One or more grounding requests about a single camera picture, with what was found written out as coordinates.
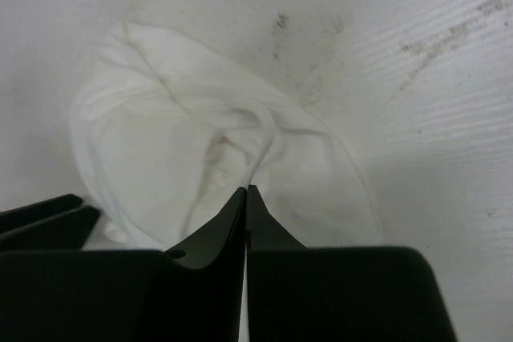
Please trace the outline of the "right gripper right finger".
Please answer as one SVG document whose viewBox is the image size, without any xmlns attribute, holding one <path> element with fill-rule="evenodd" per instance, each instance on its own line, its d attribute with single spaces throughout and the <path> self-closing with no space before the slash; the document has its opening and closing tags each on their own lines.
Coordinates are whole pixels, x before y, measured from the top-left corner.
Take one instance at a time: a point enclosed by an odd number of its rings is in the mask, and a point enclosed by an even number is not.
<svg viewBox="0 0 513 342">
<path fill-rule="evenodd" d="M 249 185 L 245 204 L 248 250 L 305 250 L 270 213 L 257 186 Z"/>
</svg>

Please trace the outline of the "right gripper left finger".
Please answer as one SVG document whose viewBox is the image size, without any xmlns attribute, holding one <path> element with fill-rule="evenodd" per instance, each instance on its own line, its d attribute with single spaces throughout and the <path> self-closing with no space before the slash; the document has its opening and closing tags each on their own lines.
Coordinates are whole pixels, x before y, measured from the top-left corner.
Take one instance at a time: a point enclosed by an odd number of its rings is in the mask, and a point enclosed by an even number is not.
<svg viewBox="0 0 513 342">
<path fill-rule="evenodd" d="M 239 187 L 219 213 L 164 254 L 183 268 L 200 270 L 213 264 L 245 230 L 246 189 Z"/>
</svg>

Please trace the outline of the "white tank top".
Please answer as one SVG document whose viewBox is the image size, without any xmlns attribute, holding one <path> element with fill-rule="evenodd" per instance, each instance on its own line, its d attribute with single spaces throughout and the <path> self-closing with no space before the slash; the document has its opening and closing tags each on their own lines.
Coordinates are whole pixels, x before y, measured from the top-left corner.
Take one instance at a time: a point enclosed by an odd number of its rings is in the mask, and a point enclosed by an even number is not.
<svg viewBox="0 0 513 342">
<path fill-rule="evenodd" d="M 329 127 L 178 31 L 115 26 L 70 125 L 79 174 L 114 243 L 174 246 L 250 185 L 306 245 L 382 239 L 362 179 Z"/>
</svg>

